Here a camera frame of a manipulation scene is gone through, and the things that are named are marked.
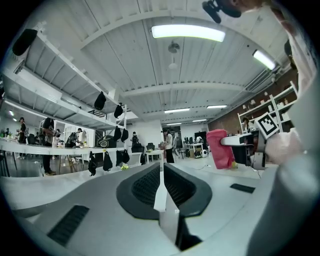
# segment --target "white shelf unit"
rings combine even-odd
[[[285,119],[285,120],[281,120],[282,113],[283,113],[284,111],[286,111],[289,107],[291,107],[293,104],[295,104],[297,100],[294,100],[294,101],[292,101],[292,102],[288,103],[287,105],[284,105],[284,106],[282,106],[282,107],[280,107],[280,108],[278,107],[277,103],[280,101],[280,99],[284,98],[285,96],[287,96],[288,94],[290,94],[290,93],[292,93],[292,92],[294,92],[295,95],[298,94],[297,89],[296,89],[296,86],[294,85],[294,83],[291,81],[290,84],[291,84],[291,86],[290,86],[288,89],[282,91],[282,92],[279,93],[278,95],[276,95],[276,96],[270,95],[270,96],[269,96],[270,99],[267,100],[265,103],[260,104],[259,106],[256,106],[255,108],[252,108],[252,109],[248,110],[248,111],[245,112],[245,113],[242,113],[242,114],[239,114],[239,113],[238,113],[238,118],[239,118],[239,122],[240,122],[240,127],[241,127],[242,134],[247,133],[247,131],[245,131],[245,130],[243,129],[243,124],[244,124],[244,123],[242,122],[242,118],[243,118],[243,117],[246,117],[247,115],[252,114],[252,113],[254,113],[254,112],[256,112],[256,111],[259,111],[259,110],[261,110],[261,109],[263,109],[263,108],[266,108],[266,107],[268,107],[269,105],[272,105],[272,107],[273,107],[274,110],[273,110],[273,111],[267,111],[267,112],[269,112],[271,115],[274,115],[274,114],[275,114],[275,118],[276,118],[275,122],[276,122],[277,124],[281,124],[281,125],[279,125],[280,132],[283,132],[282,124],[290,121],[290,118],[289,118],[289,119]],[[249,120],[249,121],[250,121],[250,122],[254,122],[255,119],[257,119],[257,118],[258,118],[258,117],[253,118],[253,119],[251,119],[251,120]]]

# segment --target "standing person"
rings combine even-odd
[[[26,124],[25,124],[25,119],[23,117],[20,117],[19,122],[21,123],[21,127],[20,127],[20,131],[19,131],[19,139],[18,142],[19,143],[23,143],[26,144]],[[26,159],[26,154],[22,154],[20,153],[19,156],[17,158],[21,158],[22,159]]]
[[[254,127],[254,124],[250,122],[249,119],[246,117],[242,119],[242,122],[243,122],[243,130],[246,132],[248,132],[250,128]]]
[[[139,139],[135,131],[133,132],[132,139],[130,139],[130,141],[132,141],[132,147],[135,147],[136,144],[139,143]]]
[[[42,125],[44,135],[44,146],[52,147],[53,139],[58,134],[55,130],[55,123],[52,118],[46,118]],[[50,169],[51,155],[44,154],[42,157],[42,166],[44,168],[44,174],[48,176],[56,175],[55,171]]]
[[[170,131],[168,129],[163,129],[163,134],[166,136],[165,139],[165,154],[166,154],[166,162],[167,163],[175,163],[174,156],[172,155],[172,143],[173,143],[173,137],[170,134]]]

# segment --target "white wall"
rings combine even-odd
[[[208,131],[208,125],[206,123],[180,126],[182,141],[185,137],[188,139],[192,137],[193,140],[195,140],[195,133],[203,132],[203,129],[205,129],[206,132]]]
[[[27,123],[25,126],[29,129],[29,134],[34,134],[36,135],[37,131],[39,130],[38,127],[33,127],[28,125]],[[20,129],[21,123],[19,121],[13,121],[12,119],[5,118],[4,116],[1,116],[0,119],[0,130],[4,130],[5,132],[7,131],[7,128],[9,128],[9,132],[12,133],[14,136],[17,134],[16,130]]]
[[[127,130],[129,132],[129,138],[126,140],[126,145],[128,147],[128,153],[131,152],[133,132],[139,138],[139,142],[144,146],[144,152],[146,152],[146,145],[148,143],[153,143],[155,147],[158,147],[161,141],[163,141],[163,134],[161,133],[162,127],[160,120],[152,120],[148,122],[133,122],[132,125],[127,125]]]

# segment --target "fluorescent light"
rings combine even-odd
[[[270,70],[273,70],[276,67],[276,64],[259,50],[256,50],[253,53],[253,57],[264,64]]]
[[[208,106],[207,109],[223,109],[226,107],[227,105],[216,105],[216,106]]]
[[[203,121],[207,121],[207,119],[194,120],[194,121],[192,121],[192,122],[203,122]]]
[[[167,126],[176,126],[176,125],[181,125],[182,122],[176,122],[176,123],[167,123]]]
[[[226,35],[225,32],[213,28],[186,24],[153,26],[151,31],[154,38],[192,37],[209,39],[218,42],[223,42]]]
[[[182,112],[182,111],[189,111],[190,108],[181,108],[181,109],[172,109],[172,110],[166,110],[164,113],[175,113],[175,112]]]

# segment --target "table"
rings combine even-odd
[[[195,153],[196,152],[196,148],[195,147],[197,147],[197,146],[201,146],[201,150],[204,150],[204,144],[203,143],[194,143],[194,144],[186,144],[188,147],[189,147],[189,149],[190,149],[190,147],[193,147],[193,153]]]
[[[158,149],[158,150],[153,150],[150,153],[146,152],[146,162],[147,164],[149,164],[149,156],[153,156],[153,155],[159,155],[161,156],[161,166],[162,166],[162,170],[164,169],[164,150]]]

